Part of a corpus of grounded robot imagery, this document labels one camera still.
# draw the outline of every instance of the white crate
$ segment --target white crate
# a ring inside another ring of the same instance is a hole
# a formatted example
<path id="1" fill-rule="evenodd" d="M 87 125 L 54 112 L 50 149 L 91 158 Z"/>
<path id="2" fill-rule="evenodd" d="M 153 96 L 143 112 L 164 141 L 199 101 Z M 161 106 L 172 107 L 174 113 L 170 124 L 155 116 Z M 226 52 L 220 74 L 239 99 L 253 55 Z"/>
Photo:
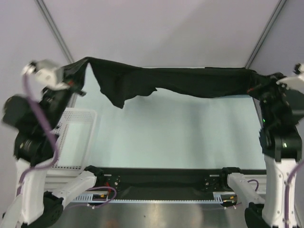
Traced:
<path id="1" fill-rule="evenodd" d="M 59 134 L 59 159 L 48 176 L 77 176 L 88 165 L 96 119 L 94 110 L 66 108 L 53 131 Z"/>

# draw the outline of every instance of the cable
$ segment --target cable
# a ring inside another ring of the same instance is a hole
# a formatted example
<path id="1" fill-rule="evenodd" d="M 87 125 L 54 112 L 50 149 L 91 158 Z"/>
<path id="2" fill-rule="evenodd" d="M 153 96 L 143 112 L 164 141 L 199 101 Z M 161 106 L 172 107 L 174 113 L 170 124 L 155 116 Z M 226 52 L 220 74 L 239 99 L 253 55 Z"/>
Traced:
<path id="1" fill-rule="evenodd" d="M 100 208 L 100 207 L 103 207 L 105 205 L 107 205 L 109 202 L 111 202 L 112 200 L 115 199 L 116 195 L 117 195 L 117 191 L 115 188 L 113 187 L 110 187 L 110 186 L 102 186 L 102 187 L 94 187 L 94 188 L 90 188 L 88 189 L 87 191 L 91 191 L 91 190 L 99 190 L 99 189 L 109 189 L 109 190 L 113 190 L 114 192 L 114 196 L 112 198 L 110 198 L 109 200 L 107 200 L 106 202 L 102 203 L 101 205 L 98 205 L 98 206 L 91 206 L 92 209 L 95 209 L 95 208 Z M 86 207 L 90 207 L 89 204 L 76 204 L 76 205 L 73 205 L 73 206 L 70 206 L 67 209 L 71 209 L 71 208 L 75 208 L 75 207 L 83 207 L 83 206 L 86 206 Z"/>
<path id="2" fill-rule="evenodd" d="M 287 181 L 285 183 L 285 203 L 284 203 L 284 222 L 285 222 L 285 228 L 289 228 L 289 191 L 290 191 L 290 184 L 293 178 L 295 177 L 295 174 L 301 169 L 301 167 L 304 165 L 304 160 L 302 160 L 289 174 Z"/>
<path id="3" fill-rule="evenodd" d="M 45 170 L 45 169 L 48 169 L 48 168 L 51 168 L 58 160 L 59 158 L 59 150 L 56 146 L 56 138 L 55 136 L 51 133 L 51 126 L 45 116 L 45 114 L 43 113 L 42 109 L 40 108 L 39 104 L 37 104 L 35 101 L 34 101 L 34 96 L 32 95 L 32 92 L 31 92 L 31 89 L 29 87 L 29 76 L 27 74 L 27 72 L 23 75 L 22 77 L 22 82 L 23 82 L 23 89 L 24 89 L 24 92 L 26 93 L 27 95 L 27 101 L 28 101 L 28 104 L 30 106 L 30 108 L 32 109 L 34 115 L 36 116 L 39 124 L 41 125 L 44 133 L 46 134 L 47 136 L 47 139 L 49 140 L 50 142 L 50 145 L 54 151 L 54 156 L 53 156 L 53 159 L 52 161 L 48 164 L 48 165 L 45 165 L 45 166 L 40 166 L 40 167 L 30 167 L 28 169 L 26 169 L 20 176 L 20 179 L 19 179 L 19 184 L 20 186 L 18 187 L 17 189 L 17 195 L 19 195 L 21 193 L 21 188 L 22 188 L 22 184 L 23 184 L 23 181 L 24 181 L 24 178 L 25 176 L 33 171 L 33 170 Z"/>
<path id="4" fill-rule="evenodd" d="M 258 187 L 260 187 L 259 182 L 256 179 L 251 179 L 251 180 L 248 181 L 248 183 L 251 183 L 251 182 L 255 182 L 256 183 L 256 189 L 255 189 L 255 191 L 257 191 Z"/>

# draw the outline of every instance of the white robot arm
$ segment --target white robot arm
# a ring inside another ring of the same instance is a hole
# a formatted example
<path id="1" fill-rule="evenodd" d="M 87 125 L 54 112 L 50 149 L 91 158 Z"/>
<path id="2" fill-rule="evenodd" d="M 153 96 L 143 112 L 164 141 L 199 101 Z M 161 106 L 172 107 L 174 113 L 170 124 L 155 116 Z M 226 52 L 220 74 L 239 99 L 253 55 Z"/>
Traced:
<path id="1" fill-rule="evenodd" d="M 297 228 L 295 218 L 295 178 L 303 165 L 302 140 L 295 125 L 298 120 L 285 92 L 304 88 L 304 65 L 294 68 L 297 76 L 274 78 L 269 85 L 253 88 L 249 95 L 260 101 L 263 127 L 260 143 L 266 163 L 266 199 L 261 198 L 237 172 L 227 174 L 228 186 L 246 208 L 248 228 Z"/>
<path id="2" fill-rule="evenodd" d="M 32 62 L 22 71 L 22 74 L 33 74 L 46 86 L 38 105 L 47 116 L 49 130 L 57 126 L 72 94 L 85 94 L 73 82 L 65 82 L 63 73 L 61 67 L 49 60 Z M 23 228 L 49 227 L 77 196 L 96 184 L 102 185 L 104 174 L 99 168 L 89 166 L 63 188 L 45 192 L 48 168 L 57 161 L 49 138 L 24 97 L 15 95 L 9 98 L 4 112 L 3 122 L 17 128 L 19 134 L 14 151 L 17 168 L 16 198 L 5 213 L 0 228 L 15 228 L 16 224 L 22 224 Z"/>

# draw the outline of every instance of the white wall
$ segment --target white wall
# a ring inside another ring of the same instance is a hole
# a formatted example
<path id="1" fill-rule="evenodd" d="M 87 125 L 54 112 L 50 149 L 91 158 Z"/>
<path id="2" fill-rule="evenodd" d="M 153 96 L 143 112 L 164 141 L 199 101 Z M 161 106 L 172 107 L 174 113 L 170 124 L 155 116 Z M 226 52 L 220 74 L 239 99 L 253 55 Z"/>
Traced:
<path id="1" fill-rule="evenodd" d="M 288 1 L 251 68 L 262 74 L 282 72 L 286 76 L 291 75 L 295 63 L 304 63 L 303 24 L 304 1 Z M 304 139 L 304 120 L 300 122 L 298 130 Z M 296 203 L 304 219 L 303 191 L 304 169 L 301 169 L 296 181 Z"/>
<path id="2" fill-rule="evenodd" d="M 29 61 L 50 58 L 60 64 L 67 62 L 34 1 L 1 0 L 0 31 L 0 109 L 2 109 L 10 96 L 22 93 L 20 72 Z M 32 87 L 38 97 L 42 86 L 33 84 Z M 6 210 L 14 197 L 15 136 L 15 131 L 0 125 L 0 214 Z"/>
<path id="3" fill-rule="evenodd" d="M 243 67 L 278 0 L 45 0 L 75 58 Z"/>

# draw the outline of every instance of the black fabric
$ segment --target black fabric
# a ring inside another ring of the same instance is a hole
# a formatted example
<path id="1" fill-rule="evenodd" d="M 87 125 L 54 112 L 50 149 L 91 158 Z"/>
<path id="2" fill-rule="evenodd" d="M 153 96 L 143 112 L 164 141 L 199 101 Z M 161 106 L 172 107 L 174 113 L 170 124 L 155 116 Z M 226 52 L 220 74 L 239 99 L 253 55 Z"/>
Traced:
<path id="1" fill-rule="evenodd" d="M 83 86 L 88 63 L 101 93 L 119 108 L 126 100 L 149 96 L 156 88 L 214 98 L 247 94 L 248 89 L 269 79 L 245 68 L 142 68 L 93 57 L 65 66 L 65 78 Z"/>

